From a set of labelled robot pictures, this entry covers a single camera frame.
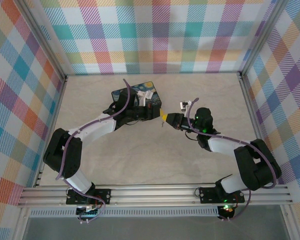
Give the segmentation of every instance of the colorful checkered pattern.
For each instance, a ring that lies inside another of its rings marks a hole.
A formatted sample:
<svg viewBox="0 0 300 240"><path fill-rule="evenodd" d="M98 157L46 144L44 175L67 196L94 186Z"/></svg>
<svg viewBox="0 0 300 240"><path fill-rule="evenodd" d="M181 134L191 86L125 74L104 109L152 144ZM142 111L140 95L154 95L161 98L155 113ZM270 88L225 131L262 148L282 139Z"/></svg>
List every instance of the colorful checkered pattern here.
<svg viewBox="0 0 300 240"><path fill-rule="evenodd" d="M248 80L262 133L300 221L300 0L289 1Z"/></svg>
<svg viewBox="0 0 300 240"><path fill-rule="evenodd" d="M240 70L276 0L28 2L66 72L140 74Z"/></svg>
<svg viewBox="0 0 300 240"><path fill-rule="evenodd" d="M0 240L35 177L61 85L13 0L0 0Z"/></svg>

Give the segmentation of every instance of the metal frame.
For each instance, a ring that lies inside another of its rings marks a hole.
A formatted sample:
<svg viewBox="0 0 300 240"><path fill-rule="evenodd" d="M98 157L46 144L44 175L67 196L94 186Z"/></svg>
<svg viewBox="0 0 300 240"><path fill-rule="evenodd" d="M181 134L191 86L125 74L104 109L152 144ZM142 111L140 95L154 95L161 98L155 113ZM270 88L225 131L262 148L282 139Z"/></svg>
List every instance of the metal frame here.
<svg viewBox="0 0 300 240"><path fill-rule="evenodd" d="M38 25L38 22L36 21L33 14L31 13L31 10L29 9L28 5L25 3L24 0L13 0L13 1L15 5L18 7L22 16L24 17L26 23L29 25L31 32L35 36L36 40L38 41L42 50L44 51L47 58L51 62L52 66L56 70L58 76L61 79L66 80L67 75L64 73L56 55L54 54L49 43L47 42L44 33L42 32L40 26Z"/></svg>
<svg viewBox="0 0 300 240"><path fill-rule="evenodd" d="M131 184L98 185L98 189L111 189L111 201L107 208L117 207L200 207L222 206L220 203L201 204L195 196L199 187L213 188L214 183L196 184ZM38 186L25 188L19 201L20 208L69 207L66 205L68 186ZM249 192L243 191L245 198ZM290 205L292 198L287 186L258 189L252 192L251 205Z"/></svg>
<svg viewBox="0 0 300 240"><path fill-rule="evenodd" d="M252 99L250 98L250 96L248 94L248 88L247 88L247 84L246 84L246 81L247 81L246 75L243 75L242 73L238 73L237 76L238 76L238 80L239 80L239 83L241 86L243 98L244 98L246 107L248 109L249 115L250 115L250 119L251 119L251 123L253 126L253 130L255 132L255 135L257 136L257 138L263 139L264 137L261 133L262 132L261 127L258 122L258 118L256 116L256 112L255 112L253 104L252 104ZM280 207L281 207L284 222L285 222L285 225L288 230L290 238L293 240L300 240L300 224L298 221L298 217L297 217L294 205L293 204L290 204L290 205L282 204Z"/></svg>
<svg viewBox="0 0 300 240"><path fill-rule="evenodd" d="M268 18L266 24L264 25L264 29L262 33L258 37L254 48L252 49L245 65L242 69L242 75L245 76L250 68L253 66L254 62L256 61L262 47L265 45L266 41L268 40L272 30L274 29L279 17L281 16L282 12L285 10L289 0L278 0L275 3L273 11Z"/></svg>
<svg viewBox="0 0 300 240"><path fill-rule="evenodd" d="M62 86L60 99L58 101L55 114L53 116L50 132L48 138L54 131L57 117L59 114L61 102L65 92L67 84L67 76L64 73L61 65L59 64L56 56L54 55L51 47L44 37L38 23L33 17L29 7L24 0L14 0L19 10L23 14L27 23L29 24L31 31L37 38L44 52L47 54L48 59L57 70L59 76L64 79L64 85ZM262 138L261 128L256 118L252 101L249 97L247 86L244 80L244 76L252 67L256 60L260 50L268 39L271 31L273 30L279 16L285 9L288 0L277 1L274 10L268 19L262 34L259 36L256 46L251 51L251 54L243 67L242 73L238 74L239 83L242 89L243 97L246 102L246 106L250 115L250 119L253 125L255 135L258 138ZM14 231L12 239L19 240L23 238L27 221L29 217L34 215L34 209L41 210L60 210L61 214L69 209L66 205L66 189L67 186L40 186L40 179L43 173L44 163L43 161L39 165L36 173L36 178L33 182L33 187L25 188L19 202L19 218L16 223L16 229ZM107 205L107 209L111 210L127 210L133 207L133 209L145 209L145 208L160 208L160 209L214 209L220 204L200 204L199 198L195 197L194 191L197 187L214 187L213 183L196 183L196 184L156 184L156 185L102 185L98 188L111 189L111 203ZM300 239L300 226L296 217L294 206L292 205L292 198L286 185L277 185L273 189L259 189L252 193L251 205L281 205L282 214L288 229L291 239Z"/></svg>

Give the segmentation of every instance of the beige floor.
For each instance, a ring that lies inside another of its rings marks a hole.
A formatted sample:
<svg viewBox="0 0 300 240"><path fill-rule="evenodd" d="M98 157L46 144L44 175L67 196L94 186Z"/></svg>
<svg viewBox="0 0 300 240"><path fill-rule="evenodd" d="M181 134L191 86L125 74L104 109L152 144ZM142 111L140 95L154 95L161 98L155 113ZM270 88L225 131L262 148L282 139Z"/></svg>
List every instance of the beige floor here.
<svg viewBox="0 0 300 240"><path fill-rule="evenodd" d="M57 128L70 129L96 118L112 102L111 92L153 81L166 113L180 113L180 101L200 100L210 108L214 127L223 135L254 140L255 134L234 73L71 76L68 79ZM107 134L82 152L81 169L100 184L212 183L238 172L235 159L207 152L162 120L138 122ZM45 166L41 185L62 185Z"/></svg>

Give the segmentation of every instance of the robotic arm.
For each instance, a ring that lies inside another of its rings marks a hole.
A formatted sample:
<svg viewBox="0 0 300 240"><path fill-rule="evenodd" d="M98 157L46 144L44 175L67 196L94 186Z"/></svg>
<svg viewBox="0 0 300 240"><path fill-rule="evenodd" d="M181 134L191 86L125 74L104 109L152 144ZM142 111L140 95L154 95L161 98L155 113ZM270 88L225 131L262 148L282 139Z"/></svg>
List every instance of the robotic arm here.
<svg viewBox="0 0 300 240"><path fill-rule="evenodd" d="M123 109L127 101L127 107L120 114L115 117L110 117ZM85 125L89 125L89 123L95 122L98 119L100 120L109 117L108 119L93 123L82 131L80 131L82 126L68 131L62 128L57 129L53 133L43 156L44 163L59 173L66 142L73 133L77 132L75 137L70 140L67 147L64 168L61 174L62 179L66 180L71 186L83 194L95 197L102 195L102 192L96 191L93 182L89 181L80 169L82 149L103 135L114 132L127 123L137 120L147 121L160 116L161 103L148 103L146 106L139 106L139 104L135 105L135 101L139 103L137 92L131 88L130 97L128 99L128 90L127 88L124 88L120 92L118 101L113 102L99 117ZM96 202L94 199L81 196L74 191L68 192L76 198L76 203L78 204L86 205L94 204ZM108 204L110 199L109 197L107 198L108 199L102 197Z"/></svg>
<svg viewBox="0 0 300 240"><path fill-rule="evenodd" d="M181 102L180 107L187 115L191 102ZM189 126L188 119L183 113L169 113L163 119L173 128L188 133L195 133ZM213 126L213 117L208 108L201 107L196 111L195 118L190 119L191 126L198 132L218 135ZM215 183L214 191L220 200L237 191L249 189L255 191L273 182L273 175L265 160L251 147L225 138L216 138L198 134L196 137L201 148L214 153L221 153L236 159L239 174L230 175ZM249 142L260 150L270 162L278 179L282 172L266 143L261 139Z"/></svg>

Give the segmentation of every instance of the purple cable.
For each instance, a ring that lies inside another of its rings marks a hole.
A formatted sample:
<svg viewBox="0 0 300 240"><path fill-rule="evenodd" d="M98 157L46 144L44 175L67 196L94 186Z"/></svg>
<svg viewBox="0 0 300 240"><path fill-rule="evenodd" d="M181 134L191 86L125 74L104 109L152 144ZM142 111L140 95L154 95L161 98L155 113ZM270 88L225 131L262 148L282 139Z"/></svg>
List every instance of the purple cable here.
<svg viewBox="0 0 300 240"><path fill-rule="evenodd" d="M99 217L99 215L101 215L105 209L106 209L106 203L103 199L99 198L99 197L96 197L96 196L90 196L90 195L87 195L87 194L84 194L82 192L80 192L78 189L76 189L74 186L72 186L67 180L63 180L69 187L71 187L77 194L80 194L81 196L84 196L84 197L87 197L87 198L90 198L90 199L95 199L95 200L98 200L100 202L102 202L102 209L100 211L98 211L99 213L94 216L93 218L91 218L90 220L87 220L86 223L90 223L92 222L93 220L95 220L97 217Z"/></svg>
<svg viewBox="0 0 300 240"><path fill-rule="evenodd" d="M248 142L245 142L245 141L241 141L241 140L238 140L238 139L235 139L235 138L232 138L232 137L228 137L228 136L222 136L222 135L214 135L214 134L208 134L208 133L203 133L203 132L199 132L198 130L196 130L190 123L190 111L193 107L193 105L195 104L195 102L197 102L199 100L199 98L197 97L195 100L193 100L193 102L191 103L190 107L189 107L189 111L186 115L186 118L187 118L187 121L188 121L188 124L190 126L190 128L197 134L200 134L200 135L204 135L204 136L209 136L209 137L212 137L212 138L219 138L219 139L227 139L227 140L230 140L230 141L233 141L235 143L239 143L239 144L244 144L244 145L247 145L249 146L250 148L252 148L254 151L256 151L260 156L261 158L263 158L263 160L265 161L265 163L268 165L270 171L271 171L271 174L272 174L272 177L273 177L273 183L271 186L264 186L263 188L264 189L273 189L276 184L277 184L277 177L276 177L276 173L275 173L275 170L274 168L271 166L271 163L269 162L269 160L266 158L266 156L258 149L256 148L255 146L253 146L252 144L248 143Z"/></svg>
<svg viewBox="0 0 300 240"><path fill-rule="evenodd" d="M65 161L66 161L66 153L67 153L68 145L69 145L71 139L72 139L75 135L77 135L79 131L84 130L85 128L91 126L92 124L99 123L99 122L102 122L102 121L107 120L107 119L111 119L111 118L113 118L113 117L119 115L120 113L122 113L122 112L126 109L126 107L127 107L128 104L129 104L129 99L130 99L130 88L131 88L131 87L130 87L130 85L128 84L128 82L127 82L125 79L123 79L123 81L124 81L124 83L125 83L125 85L126 85L126 88L127 88L127 91L128 91L128 97L127 97L127 99L126 99L126 103L125 103L124 107L123 107L120 111L116 112L115 114L113 114L113 115L111 115L111 116L107 116L107 117L104 117L104 118L101 118L101 119L96 119L96 120L94 120L94 121L88 122L86 125L83 125L82 127L80 127L77 131L75 131L75 132L68 138L68 140L66 141L66 143L65 143L65 145L64 145L64 150L63 150L63 154L62 154L62 161L61 161L61 166L60 166L59 174L58 174L58 176L56 176L55 180L58 180L58 179L62 176L62 173L63 173L63 171L64 171Z"/></svg>

